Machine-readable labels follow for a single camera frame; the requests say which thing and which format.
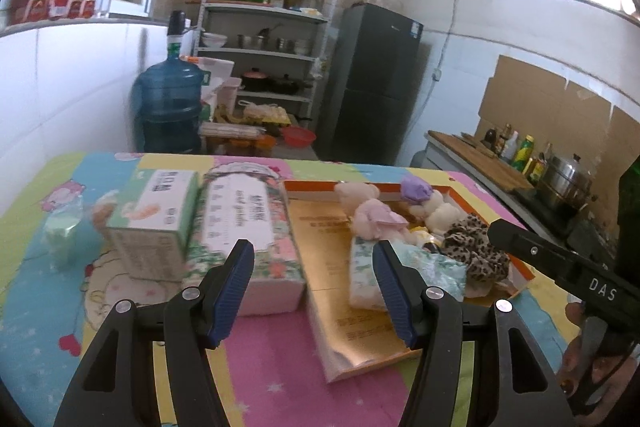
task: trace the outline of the wire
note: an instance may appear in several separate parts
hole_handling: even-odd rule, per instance
[[[458,12],[458,3],[459,0],[453,0],[453,7],[451,10],[451,22],[449,23],[449,29],[447,30],[447,35],[445,36],[444,39],[444,43],[442,45],[442,49],[440,51],[440,58],[438,59],[438,65],[436,66],[435,70],[440,70],[441,71],[441,66],[442,63],[444,62],[444,57],[445,54],[447,52],[447,48],[449,47],[449,40],[451,38],[451,33],[453,31],[453,26],[455,26],[456,24],[456,14]],[[414,130],[415,125],[418,123],[418,120],[420,120],[420,117],[422,116],[423,111],[425,110],[425,108],[427,107],[427,104],[429,103],[429,100],[431,99],[431,95],[433,93],[433,89],[436,85],[437,80],[435,80],[433,78],[431,78],[431,86],[427,92],[427,96],[424,99],[424,101],[422,102],[422,105],[420,106],[420,109],[418,111],[414,112],[414,117],[409,121],[409,124],[407,126],[407,129],[404,133],[404,139],[402,141],[405,141],[408,136],[411,134],[411,132]]]

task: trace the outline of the metal screw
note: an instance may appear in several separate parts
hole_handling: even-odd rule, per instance
[[[442,299],[444,297],[444,291],[442,291],[442,289],[438,288],[437,286],[431,286],[427,288],[426,293],[428,298],[433,299],[434,301],[437,301],[438,299]]]
[[[120,301],[116,304],[118,313],[126,313],[131,309],[131,301]]]
[[[495,301],[495,307],[498,308],[501,312],[509,313],[513,310],[513,306],[509,301],[504,299],[500,299],[499,301]]]
[[[182,298],[186,301],[193,301],[193,299],[197,299],[198,297],[200,297],[200,290],[195,286],[182,290]]]

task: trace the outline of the metal shelf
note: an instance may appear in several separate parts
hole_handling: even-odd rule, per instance
[[[306,13],[285,10],[284,8],[276,8],[273,6],[265,6],[264,4],[251,6],[250,4],[207,2],[204,6],[208,11],[215,13],[247,13],[266,15],[283,19],[299,20],[300,22],[309,22],[313,24],[324,24],[329,22],[329,19],[326,17],[307,15]]]
[[[292,58],[293,60],[304,60],[305,62],[313,62],[315,57],[306,57],[306,55],[295,55],[293,53],[270,52],[266,50],[242,50],[240,48],[197,48],[203,53],[238,53],[242,55],[265,55],[266,57]]]
[[[277,92],[266,91],[245,91],[244,89],[238,89],[238,96],[252,96],[254,98],[272,98],[274,100],[291,100],[293,102],[311,102],[311,99],[307,96],[300,96],[297,94],[279,94]]]

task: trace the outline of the blue gripper pad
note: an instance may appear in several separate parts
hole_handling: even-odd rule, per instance
[[[235,263],[230,268],[213,304],[214,322],[209,331],[209,340],[213,347],[218,347],[231,333],[242,297],[254,272],[254,246],[248,241],[238,241],[226,263],[233,261],[233,258]]]
[[[373,272],[396,335],[404,341],[406,347],[415,349],[424,333],[424,326],[421,325],[424,311],[420,294],[427,285],[415,269],[400,263],[388,241],[380,241],[373,247],[372,261]]]

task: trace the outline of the tissue box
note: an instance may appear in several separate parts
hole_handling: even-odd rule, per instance
[[[238,315],[294,311],[305,280],[279,176],[264,165],[233,162],[204,179],[182,285],[198,285],[212,266],[225,262],[238,239],[247,239],[254,245],[254,273]]]
[[[195,171],[134,172],[107,222],[108,235],[134,279],[180,282],[198,197]]]

